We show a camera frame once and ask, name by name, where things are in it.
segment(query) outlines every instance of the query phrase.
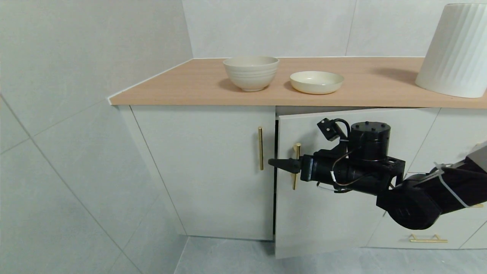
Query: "wooden countertop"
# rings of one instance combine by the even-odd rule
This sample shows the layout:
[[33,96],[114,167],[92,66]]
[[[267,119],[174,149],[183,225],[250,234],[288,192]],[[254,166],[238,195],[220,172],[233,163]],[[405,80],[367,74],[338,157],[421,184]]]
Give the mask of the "wooden countertop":
[[[280,58],[272,83],[243,92],[230,82],[224,59],[193,59],[110,98],[113,105],[276,105],[487,108],[487,96],[458,98],[415,85],[423,58]],[[319,70],[341,74],[342,87],[309,95],[291,87],[289,76]]]

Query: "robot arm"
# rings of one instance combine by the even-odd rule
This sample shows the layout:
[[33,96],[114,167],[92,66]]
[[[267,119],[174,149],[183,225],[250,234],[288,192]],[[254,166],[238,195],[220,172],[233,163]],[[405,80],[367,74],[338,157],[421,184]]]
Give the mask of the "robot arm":
[[[347,135],[337,122],[346,125]],[[429,228],[442,214],[487,201],[487,147],[453,165],[438,165],[403,180],[405,161],[387,156],[388,124],[366,121],[349,126],[345,120],[325,118],[318,127],[327,140],[340,138],[339,144],[299,159],[270,159],[269,164],[300,173],[302,181],[316,181],[317,186],[333,185],[338,194],[375,195],[376,206],[414,230]]]

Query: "drawer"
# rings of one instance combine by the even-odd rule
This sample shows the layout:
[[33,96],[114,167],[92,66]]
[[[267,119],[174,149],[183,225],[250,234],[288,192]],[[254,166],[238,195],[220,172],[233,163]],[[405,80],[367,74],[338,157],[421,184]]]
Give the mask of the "drawer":
[[487,140],[486,109],[442,108],[408,172],[427,173],[433,162],[455,163]]
[[[375,230],[368,247],[411,249],[458,249],[472,236],[484,221],[480,219],[448,219],[440,217],[425,230],[410,230],[398,225],[385,215]],[[443,242],[435,238],[438,235]]]

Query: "cable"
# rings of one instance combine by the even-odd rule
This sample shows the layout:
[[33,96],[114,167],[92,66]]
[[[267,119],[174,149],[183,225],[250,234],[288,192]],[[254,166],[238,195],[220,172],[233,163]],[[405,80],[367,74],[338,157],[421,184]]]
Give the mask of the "cable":
[[354,149],[354,150],[352,150],[352,151],[349,151],[349,152],[347,152],[347,153],[345,153],[345,154],[343,154],[342,156],[340,156],[340,158],[336,159],[336,160],[335,160],[335,162],[333,162],[332,168],[331,168],[331,170],[330,170],[330,174],[332,175],[332,180],[333,180],[333,182],[335,182],[337,185],[340,185],[340,184],[337,182],[337,179],[335,178],[335,173],[334,173],[333,169],[335,168],[335,165],[336,165],[336,164],[337,164],[337,163],[338,163],[340,160],[342,160],[343,158],[347,157],[347,156],[348,156],[350,153],[352,153],[352,152],[354,152],[354,151],[355,151],[355,149]]
[[368,176],[367,174],[366,174],[366,175],[363,175],[363,176],[360,176],[360,177],[358,177],[357,179],[355,179],[355,180],[351,181],[350,183],[346,183],[346,184],[341,184],[341,183],[339,183],[339,182],[335,182],[335,183],[337,183],[337,185],[339,185],[339,186],[348,186],[348,185],[351,185],[351,184],[353,184],[353,183],[357,182],[358,180],[360,180],[360,179],[362,179],[362,178],[365,178],[365,177],[367,177],[367,176]]
[[336,118],[336,119],[333,119],[331,120],[331,122],[342,122],[343,124],[345,124],[345,127],[347,128],[347,138],[348,136],[350,135],[350,125],[348,124],[347,121],[343,120],[343,119],[340,119],[340,118]]

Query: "grey tile floor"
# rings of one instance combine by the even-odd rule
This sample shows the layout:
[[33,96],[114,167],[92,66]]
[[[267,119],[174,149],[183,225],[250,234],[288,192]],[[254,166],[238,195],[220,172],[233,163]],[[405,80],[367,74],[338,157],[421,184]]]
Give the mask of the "grey tile floor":
[[487,250],[357,248],[277,260],[270,242],[190,237],[175,274],[487,274]]

